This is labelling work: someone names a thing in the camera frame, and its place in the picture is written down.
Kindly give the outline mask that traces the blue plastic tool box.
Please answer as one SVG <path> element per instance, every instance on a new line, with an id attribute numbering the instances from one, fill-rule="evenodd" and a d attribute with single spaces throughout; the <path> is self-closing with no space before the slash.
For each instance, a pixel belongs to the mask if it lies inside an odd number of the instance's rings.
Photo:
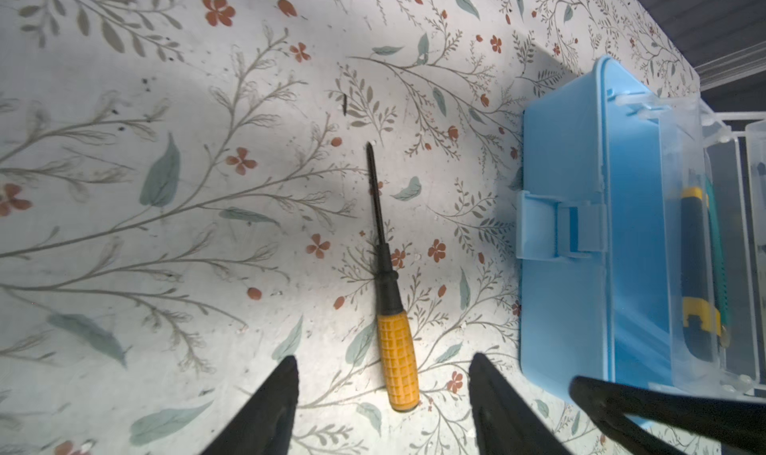
<path id="1" fill-rule="evenodd" d="M 660 127 L 616 102 L 645 93 L 605 56 L 524 114 L 520 364 L 560 398 L 672 383 Z"/>

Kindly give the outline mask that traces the orange handled screwdriver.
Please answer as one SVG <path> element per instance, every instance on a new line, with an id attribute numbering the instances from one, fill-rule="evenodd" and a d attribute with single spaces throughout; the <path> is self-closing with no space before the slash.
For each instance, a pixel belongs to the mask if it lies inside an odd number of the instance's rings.
<path id="1" fill-rule="evenodd" d="M 379 355 L 391 407 L 408 412 L 419 405 L 420 389 L 414 341 L 408 315 L 403 307 L 398 273 L 393 267 L 386 239 L 374 147 L 366 145 L 366 161 L 376 228 L 375 272 Z"/>

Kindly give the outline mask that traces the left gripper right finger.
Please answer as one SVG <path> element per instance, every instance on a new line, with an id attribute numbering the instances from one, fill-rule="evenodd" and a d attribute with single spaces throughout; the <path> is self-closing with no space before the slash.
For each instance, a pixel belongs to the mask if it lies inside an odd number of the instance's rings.
<path id="1" fill-rule="evenodd" d="M 568 454 L 484 353 L 469 367 L 469 394 L 480 454 Z"/>

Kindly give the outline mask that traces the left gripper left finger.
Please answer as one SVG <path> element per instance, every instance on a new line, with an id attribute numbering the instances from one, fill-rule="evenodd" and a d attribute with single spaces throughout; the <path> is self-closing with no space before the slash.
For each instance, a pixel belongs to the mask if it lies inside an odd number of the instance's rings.
<path id="1" fill-rule="evenodd" d="M 201 454 L 287 454 L 298 396 L 298 365 L 289 355 Z"/>

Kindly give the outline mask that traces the yellow black ratchet screwdriver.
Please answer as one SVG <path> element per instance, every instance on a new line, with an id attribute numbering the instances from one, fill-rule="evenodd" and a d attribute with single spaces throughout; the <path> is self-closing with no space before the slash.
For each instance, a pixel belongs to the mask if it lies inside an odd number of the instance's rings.
<path id="1" fill-rule="evenodd" d="M 689 352 L 712 362 L 721 327 L 720 313 L 709 300 L 704 196 L 700 187 L 685 188 L 681 195 L 682 325 Z"/>

